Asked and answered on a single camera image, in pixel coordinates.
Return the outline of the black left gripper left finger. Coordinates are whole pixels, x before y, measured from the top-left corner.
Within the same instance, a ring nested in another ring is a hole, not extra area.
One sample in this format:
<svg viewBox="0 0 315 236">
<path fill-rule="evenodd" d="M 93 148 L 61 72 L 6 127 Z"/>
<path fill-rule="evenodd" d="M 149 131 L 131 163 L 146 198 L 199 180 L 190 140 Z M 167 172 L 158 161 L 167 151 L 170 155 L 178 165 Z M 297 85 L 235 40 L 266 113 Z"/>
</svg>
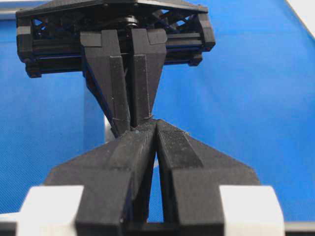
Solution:
<svg viewBox="0 0 315 236">
<path fill-rule="evenodd" d="M 51 170 L 45 185 L 84 186 L 78 235 L 121 236 L 125 223 L 147 220 L 156 123 L 153 119 Z"/>
</svg>

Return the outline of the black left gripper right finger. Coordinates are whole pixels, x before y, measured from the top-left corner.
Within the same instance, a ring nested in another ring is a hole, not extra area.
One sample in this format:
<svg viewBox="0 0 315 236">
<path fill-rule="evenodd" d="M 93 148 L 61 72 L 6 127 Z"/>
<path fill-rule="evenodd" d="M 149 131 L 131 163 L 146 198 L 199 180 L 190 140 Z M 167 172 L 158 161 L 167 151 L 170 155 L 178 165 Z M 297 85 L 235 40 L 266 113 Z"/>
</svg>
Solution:
<svg viewBox="0 0 315 236">
<path fill-rule="evenodd" d="M 158 120 L 157 157 L 163 216 L 180 236 L 221 236 L 220 185 L 259 185 L 249 166 Z"/>
</svg>

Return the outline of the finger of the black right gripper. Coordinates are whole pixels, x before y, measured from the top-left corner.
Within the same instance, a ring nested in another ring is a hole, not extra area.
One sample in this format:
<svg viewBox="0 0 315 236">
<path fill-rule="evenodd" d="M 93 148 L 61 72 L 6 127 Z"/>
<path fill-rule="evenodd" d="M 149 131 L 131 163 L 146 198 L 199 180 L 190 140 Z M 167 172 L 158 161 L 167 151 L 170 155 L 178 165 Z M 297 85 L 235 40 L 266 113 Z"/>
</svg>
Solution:
<svg viewBox="0 0 315 236">
<path fill-rule="evenodd" d="M 131 125 L 137 127 L 152 117 L 159 79 L 166 57 L 163 29 L 132 29 Z"/>
</svg>

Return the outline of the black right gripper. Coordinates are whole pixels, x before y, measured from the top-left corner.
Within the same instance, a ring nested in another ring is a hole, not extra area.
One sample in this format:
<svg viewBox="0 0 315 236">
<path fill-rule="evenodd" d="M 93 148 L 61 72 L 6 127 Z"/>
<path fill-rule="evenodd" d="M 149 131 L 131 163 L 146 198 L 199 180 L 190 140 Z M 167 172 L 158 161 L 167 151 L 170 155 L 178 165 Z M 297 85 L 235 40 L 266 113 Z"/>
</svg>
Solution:
<svg viewBox="0 0 315 236">
<path fill-rule="evenodd" d="M 132 28 L 165 30 L 167 65 L 196 66 L 216 43 L 208 9 L 184 0 L 52 0 L 18 11 L 16 23 L 17 53 L 30 77 L 81 71 L 83 59 L 116 137 L 130 130 L 123 58 L 132 51 Z"/>
</svg>

